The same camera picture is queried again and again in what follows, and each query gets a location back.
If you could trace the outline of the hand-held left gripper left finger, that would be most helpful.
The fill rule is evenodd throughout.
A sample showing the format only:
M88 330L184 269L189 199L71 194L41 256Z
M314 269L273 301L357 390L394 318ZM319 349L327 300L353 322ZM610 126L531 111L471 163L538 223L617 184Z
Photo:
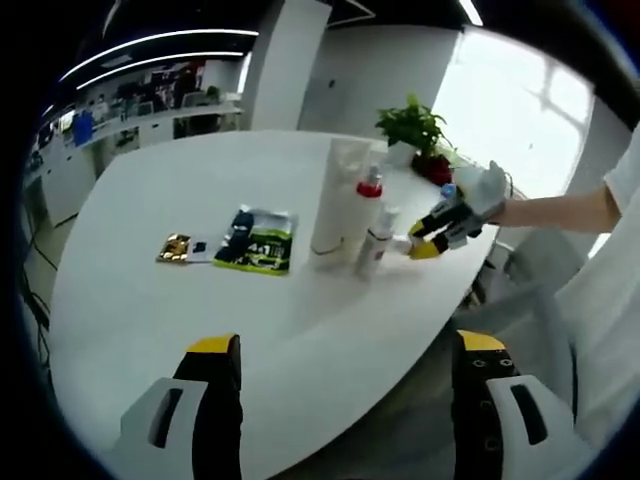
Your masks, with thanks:
M198 340L122 415L115 476L240 479L241 386L240 336Z

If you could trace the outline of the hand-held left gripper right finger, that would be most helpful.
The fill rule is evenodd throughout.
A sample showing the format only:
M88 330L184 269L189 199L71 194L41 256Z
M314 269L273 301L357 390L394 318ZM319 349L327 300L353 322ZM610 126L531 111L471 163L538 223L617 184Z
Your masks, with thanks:
M456 479L574 479L592 456L570 407L492 336L455 332L452 390Z

